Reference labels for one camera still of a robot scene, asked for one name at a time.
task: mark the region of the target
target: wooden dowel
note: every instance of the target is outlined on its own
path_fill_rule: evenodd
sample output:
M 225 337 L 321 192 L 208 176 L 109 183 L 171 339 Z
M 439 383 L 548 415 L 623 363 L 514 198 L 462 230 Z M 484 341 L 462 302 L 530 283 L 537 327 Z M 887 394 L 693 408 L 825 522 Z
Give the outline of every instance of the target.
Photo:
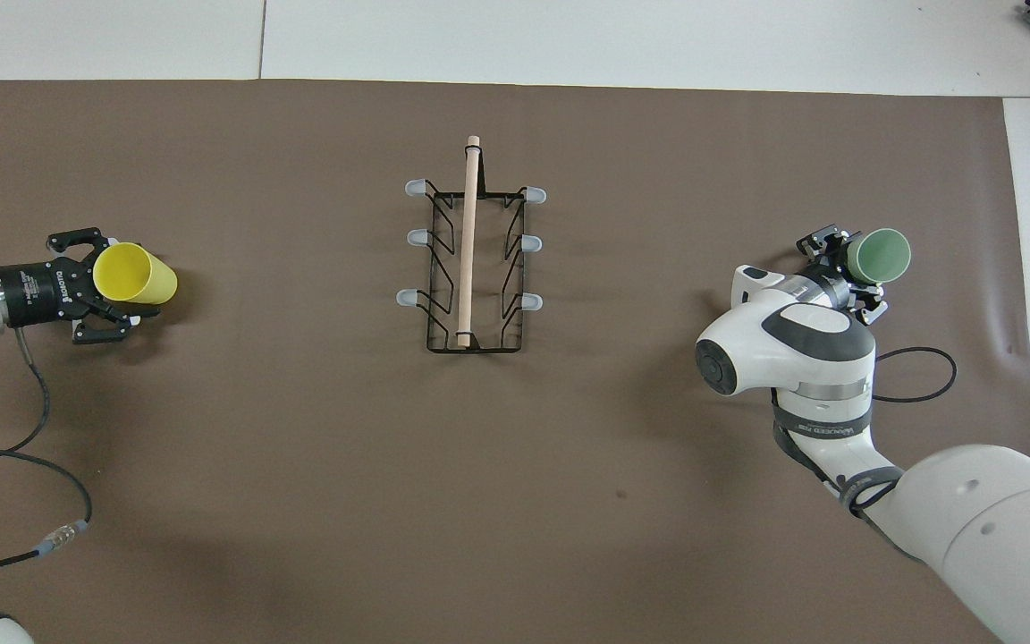
M 458 258 L 458 346 L 471 346 L 471 265 L 475 264 L 475 203 L 479 188 L 479 137 L 467 138 L 467 170 L 464 178 L 464 237 Z

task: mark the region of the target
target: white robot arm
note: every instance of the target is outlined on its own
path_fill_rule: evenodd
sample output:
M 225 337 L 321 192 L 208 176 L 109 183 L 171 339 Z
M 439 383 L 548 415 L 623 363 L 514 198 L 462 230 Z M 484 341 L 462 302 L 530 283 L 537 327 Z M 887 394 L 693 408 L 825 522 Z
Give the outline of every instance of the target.
M 842 505 L 931 567 L 1003 641 L 1030 644 L 1030 457 L 986 444 L 903 472 L 871 443 L 883 281 L 907 268 L 907 241 L 829 227 L 802 238 L 798 274 L 736 269 L 731 309 L 698 337 L 698 370 L 723 396 L 772 391 L 774 435 Z

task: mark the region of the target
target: cable connector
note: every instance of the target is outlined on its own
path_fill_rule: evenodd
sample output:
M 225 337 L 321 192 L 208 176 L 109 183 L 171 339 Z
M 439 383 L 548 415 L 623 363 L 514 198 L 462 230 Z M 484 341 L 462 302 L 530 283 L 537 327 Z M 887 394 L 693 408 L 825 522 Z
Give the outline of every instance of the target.
M 45 539 L 39 545 L 34 546 L 34 550 L 37 551 L 39 557 L 44 557 L 45 554 L 54 552 L 59 547 L 66 546 L 68 543 L 74 540 L 80 533 L 85 532 L 85 528 L 90 523 L 81 520 L 79 518 L 77 521 L 72 523 L 66 523 L 66 526 L 60 527 L 57 531 L 45 535 Z

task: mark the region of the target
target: yellow cup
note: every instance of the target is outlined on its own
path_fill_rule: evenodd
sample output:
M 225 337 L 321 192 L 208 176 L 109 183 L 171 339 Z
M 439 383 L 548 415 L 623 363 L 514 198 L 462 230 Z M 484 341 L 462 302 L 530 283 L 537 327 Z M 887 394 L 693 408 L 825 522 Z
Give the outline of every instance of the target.
M 177 275 L 145 248 L 122 241 L 94 262 L 94 286 L 114 302 L 165 304 L 177 291 Z

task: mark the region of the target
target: brown table surface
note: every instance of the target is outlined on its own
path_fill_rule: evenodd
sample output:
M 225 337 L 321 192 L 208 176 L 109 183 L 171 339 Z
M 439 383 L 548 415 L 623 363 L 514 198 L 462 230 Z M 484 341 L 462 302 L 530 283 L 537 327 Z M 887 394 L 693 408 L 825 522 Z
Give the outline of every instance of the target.
M 403 183 L 461 189 L 469 134 L 490 189 L 551 195 L 517 354 L 431 354 L 392 301 L 426 276 Z M 960 364 L 943 398 L 878 405 L 879 448 L 1030 455 L 996 98 L 0 82 L 0 265 L 99 226 L 180 279 L 119 345 L 30 331 L 54 395 L 32 451 L 97 513 L 0 571 L 0 608 L 37 641 L 994 641 L 777 449 L 768 395 L 695 370 L 733 268 L 797 269 L 793 241 L 834 223 L 912 240 L 879 349 Z M 904 355 L 878 392 L 947 374 Z M 0 337 L 0 445 L 39 403 Z M 0 557 L 79 512 L 0 462 Z

